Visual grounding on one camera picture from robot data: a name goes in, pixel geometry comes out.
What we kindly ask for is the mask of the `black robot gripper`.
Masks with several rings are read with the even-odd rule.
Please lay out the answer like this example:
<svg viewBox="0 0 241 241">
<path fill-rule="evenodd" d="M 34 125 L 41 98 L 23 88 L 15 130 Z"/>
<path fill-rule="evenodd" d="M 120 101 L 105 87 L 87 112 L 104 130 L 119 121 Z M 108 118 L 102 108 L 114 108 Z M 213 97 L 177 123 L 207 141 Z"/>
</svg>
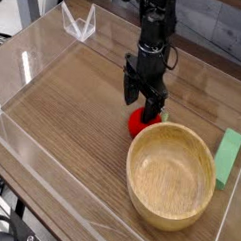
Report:
<svg viewBox="0 0 241 241">
<path fill-rule="evenodd" d="M 138 54 L 127 53 L 124 66 L 124 97 L 126 105 L 134 103 L 139 93 L 147 100 L 142 113 L 142 122 L 149 124 L 161 120 L 161 110 L 168 91 L 164 74 L 168 69 L 165 56 L 169 55 L 167 45 L 148 46 L 140 42 Z"/>
</svg>

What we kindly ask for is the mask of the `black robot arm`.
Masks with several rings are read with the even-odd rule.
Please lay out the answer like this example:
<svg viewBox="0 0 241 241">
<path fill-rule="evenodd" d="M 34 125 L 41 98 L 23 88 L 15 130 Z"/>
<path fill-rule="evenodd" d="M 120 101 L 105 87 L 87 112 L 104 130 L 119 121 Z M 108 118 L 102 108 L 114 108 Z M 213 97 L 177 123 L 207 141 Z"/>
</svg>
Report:
<svg viewBox="0 0 241 241">
<path fill-rule="evenodd" d="M 169 64 L 171 36 L 177 25 L 177 0 L 140 0 L 141 33 L 138 54 L 127 53 L 124 66 L 124 97 L 126 105 L 134 103 L 139 93 L 146 98 L 141 122 L 147 124 L 157 117 L 168 98 L 164 74 L 177 65 Z"/>
</svg>

